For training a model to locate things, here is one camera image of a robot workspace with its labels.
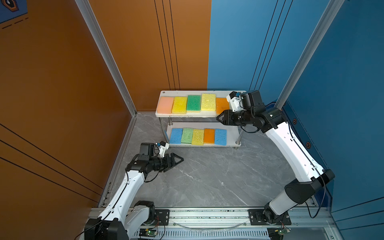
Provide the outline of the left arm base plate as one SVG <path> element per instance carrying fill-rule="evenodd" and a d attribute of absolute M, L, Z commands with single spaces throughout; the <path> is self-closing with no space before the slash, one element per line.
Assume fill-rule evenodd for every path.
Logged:
<path fill-rule="evenodd" d="M 169 209 L 155 209 L 150 210 L 149 218 L 144 223 L 147 226 L 155 226 L 157 224 L 160 225 L 169 225 L 170 219 L 170 210 Z"/>

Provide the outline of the pink sponge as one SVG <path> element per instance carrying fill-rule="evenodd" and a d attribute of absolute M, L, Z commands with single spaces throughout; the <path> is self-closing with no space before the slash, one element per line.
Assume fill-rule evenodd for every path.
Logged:
<path fill-rule="evenodd" d="M 174 103 L 174 97 L 160 97 L 157 105 L 156 112 L 161 115 L 172 114 L 172 108 Z"/>

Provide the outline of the pale yellow sponge row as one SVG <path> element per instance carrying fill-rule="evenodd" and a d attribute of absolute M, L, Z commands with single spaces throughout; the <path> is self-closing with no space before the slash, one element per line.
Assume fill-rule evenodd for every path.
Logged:
<path fill-rule="evenodd" d="M 191 144 L 194 146 L 203 146 L 204 145 L 204 133 L 205 133 L 205 130 L 193 129 L 193 137 L 192 137 Z"/>

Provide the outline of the aluminium front rail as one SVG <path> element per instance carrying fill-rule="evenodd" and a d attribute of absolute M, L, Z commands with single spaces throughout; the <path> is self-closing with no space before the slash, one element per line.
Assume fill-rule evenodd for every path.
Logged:
<path fill-rule="evenodd" d="M 341 232 L 330 213 L 322 208 L 312 219 L 304 207 L 288 211 L 290 226 L 252 226 L 248 210 L 262 208 L 155 208 L 169 209 L 169 225 L 147 226 L 139 229 L 157 229 L 155 238 L 139 239 L 139 229 L 130 240 L 270 240 L 267 229 L 290 228 L 284 240 L 341 240 Z M 93 209 L 90 219 L 96 219 L 104 209 Z"/>

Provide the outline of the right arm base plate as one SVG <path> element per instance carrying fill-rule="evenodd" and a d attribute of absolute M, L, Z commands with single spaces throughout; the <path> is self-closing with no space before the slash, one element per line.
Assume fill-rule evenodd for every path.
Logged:
<path fill-rule="evenodd" d="M 272 210 L 249 209 L 248 215 L 252 226 L 290 226 L 292 224 L 288 212 L 276 215 Z"/>

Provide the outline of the light green sponge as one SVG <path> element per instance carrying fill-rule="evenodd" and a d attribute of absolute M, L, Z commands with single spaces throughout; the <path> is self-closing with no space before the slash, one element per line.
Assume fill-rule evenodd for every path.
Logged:
<path fill-rule="evenodd" d="M 182 144 L 191 144 L 193 140 L 194 129 L 192 128 L 183 128 L 181 143 Z"/>

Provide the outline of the green circuit board left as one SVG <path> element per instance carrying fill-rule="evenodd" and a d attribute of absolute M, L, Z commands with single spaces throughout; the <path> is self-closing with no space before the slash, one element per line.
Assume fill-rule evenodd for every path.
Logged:
<path fill-rule="evenodd" d="M 139 229 L 139 239 L 141 238 L 155 238 L 158 235 L 157 229 Z"/>

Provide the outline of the bright yellow sponge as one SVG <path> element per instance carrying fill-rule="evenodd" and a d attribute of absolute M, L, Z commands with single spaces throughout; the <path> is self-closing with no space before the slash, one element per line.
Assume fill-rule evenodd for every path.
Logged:
<path fill-rule="evenodd" d="M 172 114 L 184 115 L 187 113 L 188 97 L 174 97 L 174 103 L 172 107 Z"/>

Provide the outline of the circuit board right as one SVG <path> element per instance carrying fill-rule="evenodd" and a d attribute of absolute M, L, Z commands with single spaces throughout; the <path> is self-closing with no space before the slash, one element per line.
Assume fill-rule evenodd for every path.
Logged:
<path fill-rule="evenodd" d="M 270 240 L 283 240 L 286 234 L 291 232 L 290 228 L 284 229 L 267 229 Z"/>

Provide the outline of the white two-tier shelf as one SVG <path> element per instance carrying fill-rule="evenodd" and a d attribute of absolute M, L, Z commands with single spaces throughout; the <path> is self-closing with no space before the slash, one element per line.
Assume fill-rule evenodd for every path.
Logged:
<path fill-rule="evenodd" d="M 162 97 L 187 97 L 189 95 L 215 94 L 218 98 L 226 98 L 231 91 L 160 91 L 158 106 Z M 169 143 L 173 129 L 224 129 L 227 131 L 225 147 L 238 148 L 242 144 L 244 131 L 235 126 L 224 126 L 216 120 L 218 114 L 215 111 L 189 112 L 184 115 L 161 114 L 156 111 L 156 117 L 160 121 L 165 142 Z"/>

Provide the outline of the orange sponge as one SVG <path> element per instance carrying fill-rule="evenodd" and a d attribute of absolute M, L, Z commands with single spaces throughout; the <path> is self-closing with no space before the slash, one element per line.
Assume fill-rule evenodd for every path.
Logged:
<path fill-rule="evenodd" d="M 215 129 L 204 130 L 204 144 L 214 145 L 215 144 Z"/>
<path fill-rule="evenodd" d="M 220 115 L 224 110 L 230 110 L 230 103 L 226 98 L 216 98 L 216 115 Z"/>

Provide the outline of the blue sponge row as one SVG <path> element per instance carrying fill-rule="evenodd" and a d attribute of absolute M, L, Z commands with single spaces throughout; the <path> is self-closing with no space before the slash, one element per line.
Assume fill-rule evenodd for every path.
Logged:
<path fill-rule="evenodd" d="M 179 145 L 182 143 L 183 129 L 175 128 L 171 131 L 170 144 Z"/>
<path fill-rule="evenodd" d="M 217 146 L 226 146 L 227 145 L 227 130 L 215 129 L 214 144 Z"/>

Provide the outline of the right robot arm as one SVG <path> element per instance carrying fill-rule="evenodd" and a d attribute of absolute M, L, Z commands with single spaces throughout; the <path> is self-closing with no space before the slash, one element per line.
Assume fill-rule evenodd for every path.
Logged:
<path fill-rule="evenodd" d="M 286 116 L 276 107 L 268 107 L 259 91 L 231 92 L 226 97 L 230 109 L 224 110 L 216 119 L 225 126 L 256 127 L 278 147 L 290 167 L 295 179 L 284 190 L 267 203 L 262 213 L 263 222 L 269 225 L 282 223 L 288 210 L 304 204 L 310 197 L 335 178 L 330 169 L 324 169 L 298 140 Z"/>

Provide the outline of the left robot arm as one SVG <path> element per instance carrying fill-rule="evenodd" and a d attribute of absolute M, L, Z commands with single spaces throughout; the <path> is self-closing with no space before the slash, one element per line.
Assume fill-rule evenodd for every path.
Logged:
<path fill-rule="evenodd" d="M 169 144 L 142 143 L 125 168 L 125 176 L 107 207 L 96 219 L 87 221 L 81 236 L 85 240 L 129 240 L 142 225 L 157 224 L 155 205 L 151 201 L 134 198 L 151 172 L 165 173 L 184 161 L 184 158 L 167 153 Z"/>

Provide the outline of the dark green sponge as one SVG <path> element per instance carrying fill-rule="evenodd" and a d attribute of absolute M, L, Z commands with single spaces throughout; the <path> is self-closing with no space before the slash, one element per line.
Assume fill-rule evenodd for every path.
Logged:
<path fill-rule="evenodd" d="M 201 96 L 188 95 L 187 113 L 198 113 L 201 111 Z"/>

